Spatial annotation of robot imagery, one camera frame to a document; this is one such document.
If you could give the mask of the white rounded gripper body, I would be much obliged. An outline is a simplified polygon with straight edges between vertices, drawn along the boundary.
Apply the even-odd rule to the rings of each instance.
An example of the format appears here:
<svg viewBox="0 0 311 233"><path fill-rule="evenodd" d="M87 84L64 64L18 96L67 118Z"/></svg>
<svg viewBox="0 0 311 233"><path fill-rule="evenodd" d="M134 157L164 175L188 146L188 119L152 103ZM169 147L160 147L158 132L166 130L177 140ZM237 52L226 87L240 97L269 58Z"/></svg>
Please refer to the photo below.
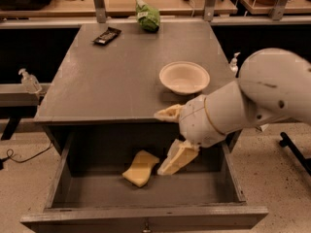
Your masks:
<svg viewBox="0 0 311 233"><path fill-rule="evenodd" d="M179 116L179 129L186 140L203 148L212 147L225 139L225 134L211 119L205 95L199 95L183 106Z"/></svg>

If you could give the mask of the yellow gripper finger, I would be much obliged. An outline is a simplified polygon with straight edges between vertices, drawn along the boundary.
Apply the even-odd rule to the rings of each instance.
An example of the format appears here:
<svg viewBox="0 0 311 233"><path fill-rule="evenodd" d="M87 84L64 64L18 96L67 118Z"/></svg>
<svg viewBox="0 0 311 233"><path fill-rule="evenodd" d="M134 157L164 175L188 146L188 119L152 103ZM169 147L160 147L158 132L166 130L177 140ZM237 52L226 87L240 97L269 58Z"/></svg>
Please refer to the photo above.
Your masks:
<svg viewBox="0 0 311 233"><path fill-rule="evenodd" d="M192 144L188 140L175 140L157 173L160 176L173 175L192 162L198 156L198 153L199 145Z"/></svg>
<svg viewBox="0 0 311 233"><path fill-rule="evenodd" d="M175 104L166 109L160 110L154 114L154 117L160 121L167 122L179 122L181 110L184 108L183 105Z"/></svg>

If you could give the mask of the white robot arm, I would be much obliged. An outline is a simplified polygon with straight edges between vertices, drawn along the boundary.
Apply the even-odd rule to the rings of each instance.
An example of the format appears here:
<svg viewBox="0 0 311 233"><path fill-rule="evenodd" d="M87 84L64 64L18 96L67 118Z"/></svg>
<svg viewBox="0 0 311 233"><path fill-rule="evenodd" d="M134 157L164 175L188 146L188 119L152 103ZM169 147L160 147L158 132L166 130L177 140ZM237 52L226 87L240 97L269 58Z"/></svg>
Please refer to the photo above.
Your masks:
<svg viewBox="0 0 311 233"><path fill-rule="evenodd" d="M238 77L210 94L155 113L161 121L179 125L182 141L171 145L157 170L173 175L238 130L262 126L283 118L311 123L311 63L282 49L254 52L242 64Z"/></svg>

